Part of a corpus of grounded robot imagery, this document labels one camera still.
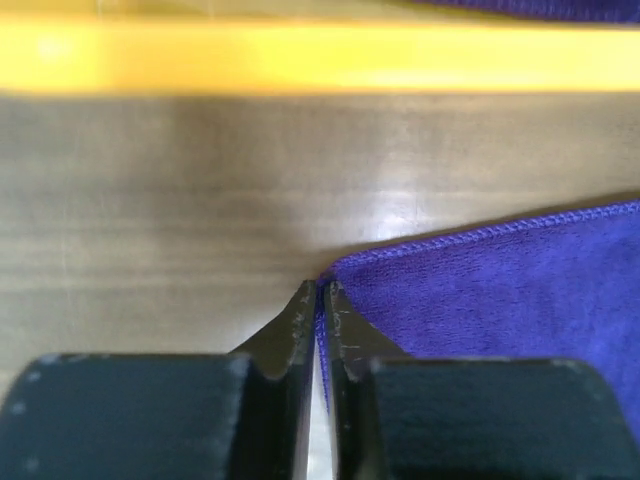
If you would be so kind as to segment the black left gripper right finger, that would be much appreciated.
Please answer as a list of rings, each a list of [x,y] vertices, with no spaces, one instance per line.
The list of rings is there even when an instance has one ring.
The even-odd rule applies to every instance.
[[[609,385],[567,358],[419,359],[331,283],[327,391],[338,479],[635,479]]]

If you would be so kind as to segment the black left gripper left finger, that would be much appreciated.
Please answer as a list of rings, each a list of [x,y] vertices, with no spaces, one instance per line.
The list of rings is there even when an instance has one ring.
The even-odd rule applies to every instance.
[[[5,479],[302,479],[316,285],[225,354],[55,353],[1,406]]]

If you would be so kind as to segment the purple towel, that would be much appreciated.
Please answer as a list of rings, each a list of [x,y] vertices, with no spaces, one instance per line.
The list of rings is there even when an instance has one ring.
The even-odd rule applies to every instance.
[[[418,357],[571,357],[639,426],[639,203],[630,200],[360,251],[318,279]]]
[[[438,0],[429,4],[550,21],[639,23],[639,0]]]

